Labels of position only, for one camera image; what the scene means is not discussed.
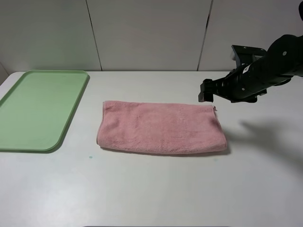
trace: white table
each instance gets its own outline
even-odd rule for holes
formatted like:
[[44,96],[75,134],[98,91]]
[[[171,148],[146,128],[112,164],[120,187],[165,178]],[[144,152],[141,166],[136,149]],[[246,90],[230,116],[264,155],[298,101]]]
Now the white table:
[[[89,72],[61,148],[0,153],[0,226],[303,226],[301,78],[255,104],[214,97],[228,155],[151,156],[96,144],[103,101],[199,104],[202,81],[226,74]],[[9,76],[0,97],[21,75]]]

